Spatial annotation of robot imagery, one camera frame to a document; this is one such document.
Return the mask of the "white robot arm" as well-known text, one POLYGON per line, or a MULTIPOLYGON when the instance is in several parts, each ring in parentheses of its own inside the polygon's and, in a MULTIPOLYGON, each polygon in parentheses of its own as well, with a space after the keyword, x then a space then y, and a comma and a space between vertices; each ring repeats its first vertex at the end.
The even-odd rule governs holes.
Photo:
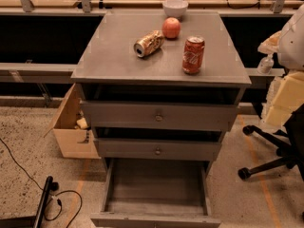
POLYGON ((278 41, 279 63, 292 70, 304 70, 304 5, 284 25, 278 41))

